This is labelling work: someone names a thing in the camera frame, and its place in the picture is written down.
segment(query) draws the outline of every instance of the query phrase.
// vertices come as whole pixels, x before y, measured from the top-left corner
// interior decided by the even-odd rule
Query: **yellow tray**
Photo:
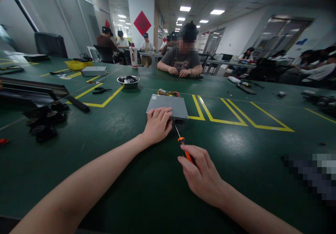
[[[93,66],[92,62],[66,61],[65,63],[72,70],[82,70],[85,67]]]

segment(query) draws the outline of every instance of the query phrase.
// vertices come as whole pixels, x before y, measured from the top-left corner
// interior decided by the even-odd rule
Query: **gray t-shirt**
[[[175,67],[178,72],[181,69],[192,69],[198,65],[201,65],[199,56],[195,51],[190,52],[189,54],[179,54],[177,46],[168,50],[161,61],[171,67]]]

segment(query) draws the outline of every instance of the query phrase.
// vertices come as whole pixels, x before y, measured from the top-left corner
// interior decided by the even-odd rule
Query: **screwdriver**
[[[175,128],[176,128],[176,131],[179,135],[179,139],[177,141],[180,143],[180,145],[185,145],[185,139],[180,136],[179,130],[177,129],[176,125],[175,125]],[[183,156],[186,157],[195,166],[197,166],[195,158],[192,155],[190,155],[188,152],[183,151]]]

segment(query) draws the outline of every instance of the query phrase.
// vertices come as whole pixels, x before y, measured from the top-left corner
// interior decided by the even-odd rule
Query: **door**
[[[253,46],[254,57],[268,58],[280,50],[288,51],[310,23],[309,20],[271,18]]]

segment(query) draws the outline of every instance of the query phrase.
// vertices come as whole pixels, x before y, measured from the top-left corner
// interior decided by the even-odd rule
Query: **red diamond decoration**
[[[150,24],[149,20],[147,19],[143,11],[141,11],[139,16],[134,21],[134,26],[139,30],[139,32],[143,36],[145,32],[147,32],[152,25]]]

